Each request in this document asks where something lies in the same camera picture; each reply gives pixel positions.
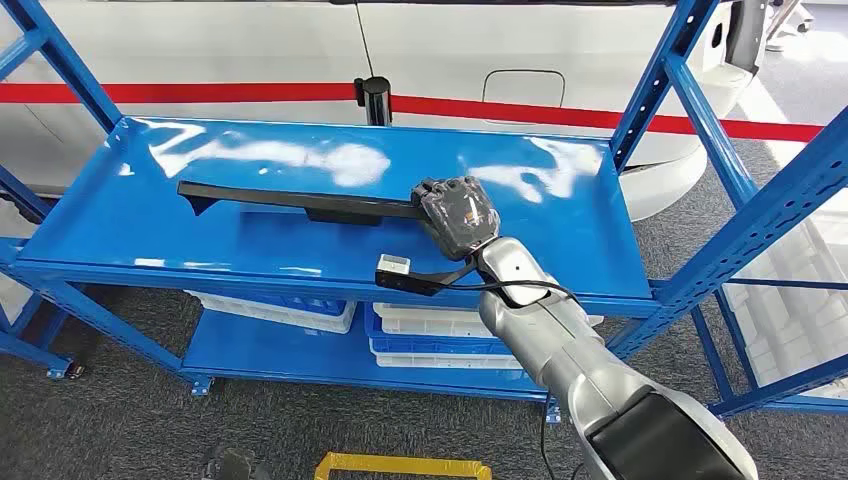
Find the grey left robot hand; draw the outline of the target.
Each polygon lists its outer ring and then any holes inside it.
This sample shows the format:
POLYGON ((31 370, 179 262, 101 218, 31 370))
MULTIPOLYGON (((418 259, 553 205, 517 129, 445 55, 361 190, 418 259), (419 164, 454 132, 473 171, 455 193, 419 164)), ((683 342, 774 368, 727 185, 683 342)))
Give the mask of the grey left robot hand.
POLYGON ((202 471, 205 480, 270 480, 271 476, 253 450, 217 446, 202 471))

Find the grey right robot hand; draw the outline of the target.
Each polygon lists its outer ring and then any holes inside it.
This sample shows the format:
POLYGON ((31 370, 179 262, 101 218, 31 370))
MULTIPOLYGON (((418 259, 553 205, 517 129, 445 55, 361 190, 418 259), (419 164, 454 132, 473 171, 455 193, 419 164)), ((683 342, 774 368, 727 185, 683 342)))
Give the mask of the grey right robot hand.
POLYGON ((450 260, 463 260, 499 236, 499 213, 474 176, 425 179, 413 188, 411 201, 450 260))

